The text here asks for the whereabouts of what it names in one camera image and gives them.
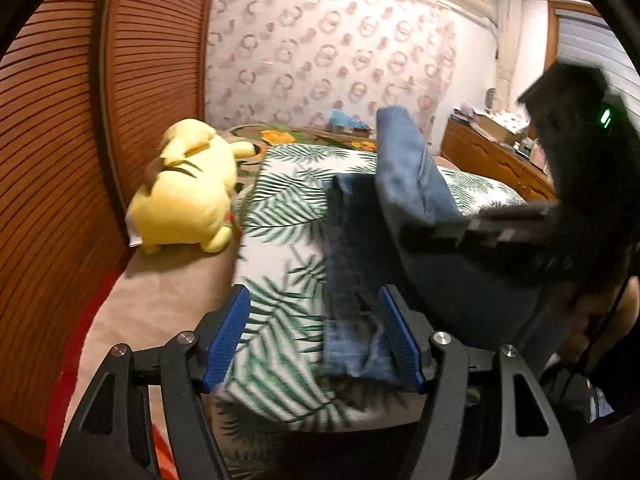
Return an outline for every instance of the wooden dresser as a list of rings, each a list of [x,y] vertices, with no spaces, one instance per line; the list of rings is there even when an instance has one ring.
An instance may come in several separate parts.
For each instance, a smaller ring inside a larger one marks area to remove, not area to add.
[[[469,126],[449,119],[440,150],[460,170],[499,180],[528,202],[556,198],[542,171]]]

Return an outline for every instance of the blue gripper pad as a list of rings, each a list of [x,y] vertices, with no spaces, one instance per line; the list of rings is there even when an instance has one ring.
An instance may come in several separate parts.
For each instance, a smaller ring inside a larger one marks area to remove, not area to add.
[[[422,374],[421,351],[409,327],[411,321],[405,320],[405,316],[411,316],[412,313],[395,286],[386,285],[380,289],[375,308],[385,326],[389,346],[398,363],[404,387],[424,393],[427,381]]]
[[[206,344],[206,371],[202,387],[210,393],[226,375],[251,311],[251,295],[244,285],[234,285],[225,304],[202,318],[195,330],[200,341]]]

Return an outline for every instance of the ironing board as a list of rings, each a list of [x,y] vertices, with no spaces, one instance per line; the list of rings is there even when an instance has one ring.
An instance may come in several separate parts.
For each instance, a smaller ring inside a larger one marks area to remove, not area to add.
[[[439,170],[463,214],[524,202],[501,182]],[[252,311],[212,417],[238,474],[262,468],[287,431],[372,430],[420,417],[422,396],[321,370],[322,184],[336,173],[375,171],[374,153],[283,144],[266,153],[255,185],[235,204],[243,236],[234,282],[251,292]]]

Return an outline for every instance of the wallpaper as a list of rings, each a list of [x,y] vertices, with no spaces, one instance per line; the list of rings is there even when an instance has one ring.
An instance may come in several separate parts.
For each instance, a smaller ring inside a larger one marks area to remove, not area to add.
[[[405,106],[428,138],[456,59],[448,10],[424,0],[212,0],[206,120],[324,130]]]

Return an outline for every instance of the stuffed animal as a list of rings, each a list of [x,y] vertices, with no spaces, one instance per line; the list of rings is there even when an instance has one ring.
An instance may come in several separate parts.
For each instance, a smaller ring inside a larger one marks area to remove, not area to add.
[[[165,244],[200,244],[209,253],[224,250],[232,236],[235,159],[256,155],[257,147],[228,144],[208,124],[185,119],[165,131],[160,150],[127,210],[143,249],[154,254]]]

